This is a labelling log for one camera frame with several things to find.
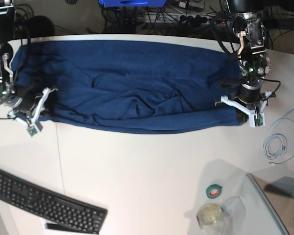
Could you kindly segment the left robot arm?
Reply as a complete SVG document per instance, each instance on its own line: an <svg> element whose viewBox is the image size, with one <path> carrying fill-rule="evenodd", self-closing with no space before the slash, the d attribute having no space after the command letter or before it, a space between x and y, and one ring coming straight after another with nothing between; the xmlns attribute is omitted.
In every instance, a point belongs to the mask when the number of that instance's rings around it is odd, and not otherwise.
<svg viewBox="0 0 294 235"><path fill-rule="evenodd" d="M220 100L236 108L239 116L248 119L250 127L264 126L264 108L273 94L271 91L261 92L265 77L271 71L265 48L266 30L259 15L264 4L261 0L228 0L225 5L228 11L221 8L220 13L212 18L210 27L222 50L238 62L240 75L220 82L221 88L238 89L232 97L224 95ZM226 49L215 29L218 20L226 21L228 18L233 19L232 30L240 43L233 52Z"/></svg>

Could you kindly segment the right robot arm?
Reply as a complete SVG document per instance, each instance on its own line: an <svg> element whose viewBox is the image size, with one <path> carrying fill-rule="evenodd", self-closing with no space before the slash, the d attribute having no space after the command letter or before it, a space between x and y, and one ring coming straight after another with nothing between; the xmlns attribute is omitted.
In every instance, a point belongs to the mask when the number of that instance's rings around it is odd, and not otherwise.
<svg viewBox="0 0 294 235"><path fill-rule="evenodd" d="M17 8L12 0L0 0L0 105L6 104L13 112L29 113L37 106L37 95L33 93L35 83L27 87L17 84L20 72L29 61L31 34L27 21L17 22ZM17 58L17 68L11 68L14 51L9 42L19 35L27 39L25 58Z"/></svg>

